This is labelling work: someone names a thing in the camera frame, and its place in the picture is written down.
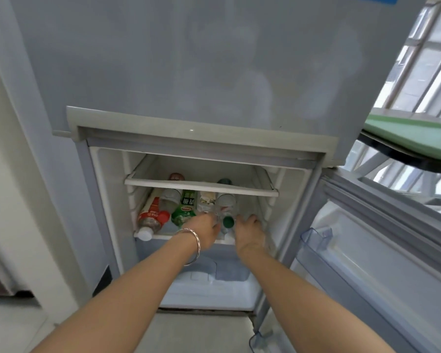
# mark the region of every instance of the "red bottle cap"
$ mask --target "red bottle cap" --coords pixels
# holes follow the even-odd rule
[[[157,220],[160,222],[161,225],[164,225],[170,220],[170,213],[168,213],[166,210],[161,211],[157,216]]]
[[[172,173],[168,178],[169,181],[184,181],[185,177],[181,173]]]

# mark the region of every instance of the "white bottle cap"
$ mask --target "white bottle cap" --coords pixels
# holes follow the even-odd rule
[[[154,235],[154,231],[149,227],[142,227],[136,234],[136,237],[142,241],[149,241],[152,239]]]
[[[235,244],[235,235],[232,231],[229,231],[224,237],[225,243],[232,245]]]

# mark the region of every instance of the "floor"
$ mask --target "floor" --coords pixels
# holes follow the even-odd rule
[[[33,299],[0,298],[0,353],[29,353],[54,329]],[[156,315],[135,353],[250,352],[246,317]]]

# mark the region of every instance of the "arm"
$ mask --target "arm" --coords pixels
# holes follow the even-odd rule
[[[255,275],[298,352],[394,352],[358,317],[268,255],[255,216],[246,222],[238,217],[235,233],[238,255]]]
[[[208,249],[220,229],[213,223],[213,216],[204,214],[184,227],[198,234],[201,249]],[[132,353],[176,275],[196,252],[191,232],[177,234],[91,299],[32,353]]]

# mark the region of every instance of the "refrigerator door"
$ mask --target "refrigerator door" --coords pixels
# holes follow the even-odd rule
[[[303,218],[284,263],[396,352],[441,352],[440,213],[366,178],[326,170]],[[288,351],[272,312],[256,330],[258,347]]]
[[[425,1],[0,0],[0,69],[29,59],[6,87],[35,79],[57,134],[74,106],[329,137],[341,164]]]

